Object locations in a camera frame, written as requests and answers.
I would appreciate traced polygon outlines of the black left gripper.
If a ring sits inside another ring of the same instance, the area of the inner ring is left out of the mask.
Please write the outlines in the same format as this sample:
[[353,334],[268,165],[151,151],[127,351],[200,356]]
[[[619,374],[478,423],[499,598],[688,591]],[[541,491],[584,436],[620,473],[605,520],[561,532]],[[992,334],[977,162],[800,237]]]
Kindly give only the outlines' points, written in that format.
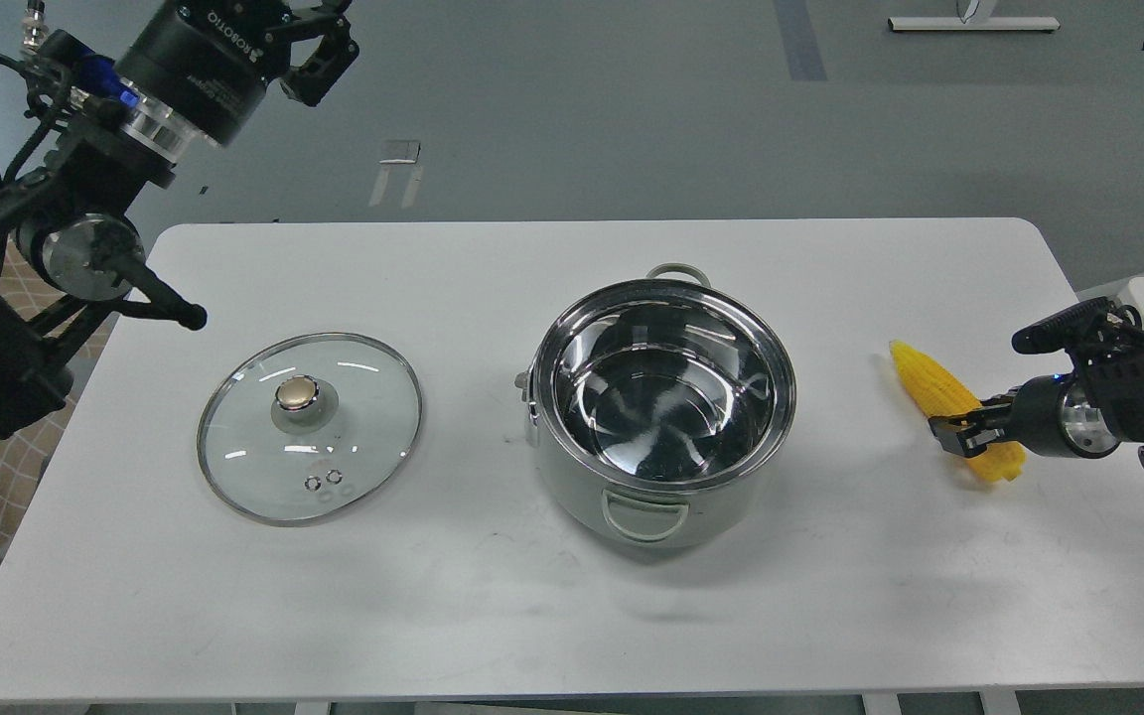
[[[116,72],[227,146],[277,77],[291,100],[305,108],[321,104],[359,56],[347,18],[351,5],[321,1],[289,10],[283,1],[167,1],[117,61]],[[272,27],[280,46],[267,43]],[[313,38],[319,41],[313,51],[289,65],[287,47]]]

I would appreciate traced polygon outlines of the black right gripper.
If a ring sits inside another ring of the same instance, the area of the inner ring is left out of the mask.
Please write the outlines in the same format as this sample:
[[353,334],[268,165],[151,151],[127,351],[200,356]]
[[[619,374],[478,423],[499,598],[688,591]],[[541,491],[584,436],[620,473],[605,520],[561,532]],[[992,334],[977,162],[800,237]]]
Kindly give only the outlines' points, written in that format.
[[1031,379],[975,410],[931,416],[929,429],[945,453],[966,459],[1016,442],[1039,456],[1081,459],[1109,456],[1120,445],[1085,386],[1058,374]]

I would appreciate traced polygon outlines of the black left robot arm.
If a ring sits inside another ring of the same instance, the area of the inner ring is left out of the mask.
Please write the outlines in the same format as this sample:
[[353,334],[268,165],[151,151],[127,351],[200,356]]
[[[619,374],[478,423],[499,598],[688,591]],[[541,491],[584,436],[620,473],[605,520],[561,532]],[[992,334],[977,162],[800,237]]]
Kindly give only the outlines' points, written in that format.
[[165,1],[121,59],[45,8],[26,5],[19,58],[0,54],[0,439],[67,404],[110,313],[202,329],[127,209],[192,141],[230,144],[269,84],[315,108],[359,55],[345,1]]

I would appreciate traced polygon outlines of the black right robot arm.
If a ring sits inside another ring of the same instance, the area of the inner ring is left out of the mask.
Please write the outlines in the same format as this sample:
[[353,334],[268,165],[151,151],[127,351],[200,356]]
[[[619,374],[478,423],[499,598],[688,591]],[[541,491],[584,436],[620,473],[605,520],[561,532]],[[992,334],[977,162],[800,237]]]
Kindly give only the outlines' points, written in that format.
[[1088,299],[1031,323],[1011,345],[1022,355],[1067,353],[1072,370],[931,418],[945,452],[974,458],[1017,443],[1039,456],[1101,459],[1133,443],[1144,470],[1144,327],[1133,307]]

